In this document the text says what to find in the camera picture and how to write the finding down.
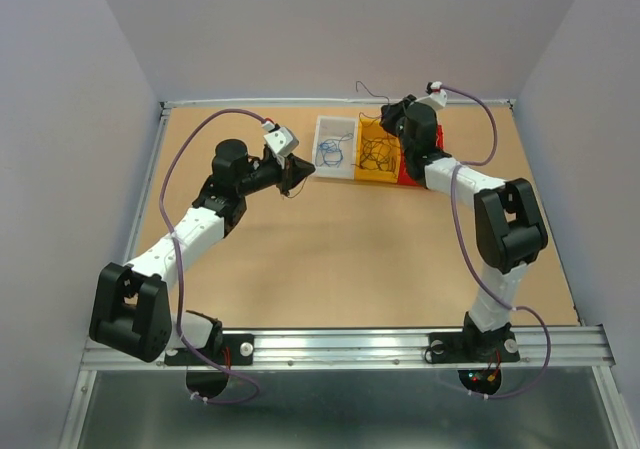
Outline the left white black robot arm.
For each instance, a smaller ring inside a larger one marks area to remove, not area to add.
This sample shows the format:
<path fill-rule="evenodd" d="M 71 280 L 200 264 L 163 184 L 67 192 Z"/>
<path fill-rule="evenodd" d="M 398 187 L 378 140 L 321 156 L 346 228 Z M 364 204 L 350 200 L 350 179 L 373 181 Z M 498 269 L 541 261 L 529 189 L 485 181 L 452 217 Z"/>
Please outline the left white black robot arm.
<path fill-rule="evenodd" d="M 269 187 L 286 195 L 314 171 L 293 154 L 278 159 L 265 148 L 251 157 L 238 139 L 219 143 L 212 173 L 182 219 L 141 255 L 100 272 L 90 338 L 144 362 L 186 347 L 199 362 L 215 361 L 222 353 L 220 321 L 171 311 L 170 290 L 182 289 L 186 270 L 236 227 L 248 195 Z"/>

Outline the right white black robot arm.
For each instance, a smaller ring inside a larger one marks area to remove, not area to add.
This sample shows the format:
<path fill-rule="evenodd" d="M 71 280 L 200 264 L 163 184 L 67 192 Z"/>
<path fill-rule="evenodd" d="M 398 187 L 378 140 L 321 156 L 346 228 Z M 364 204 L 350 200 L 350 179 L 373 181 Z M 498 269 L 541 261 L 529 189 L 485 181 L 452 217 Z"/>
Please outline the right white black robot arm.
<path fill-rule="evenodd" d="M 478 162 L 460 162 L 438 143 L 436 112 L 444 91 L 423 99 L 413 95 L 380 109 L 380 125 L 399 141 L 408 176 L 445 194 L 451 208 L 474 213 L 475 240 L 483 266 L 471 275 L 479 289 L 459 331 L 432 333 L 425 351 L 431 364 L 516 362 L 511 330 L 514 297 L 529 266 L 548 245 L 548 233 L 530 182 L 480 172 Z"/>

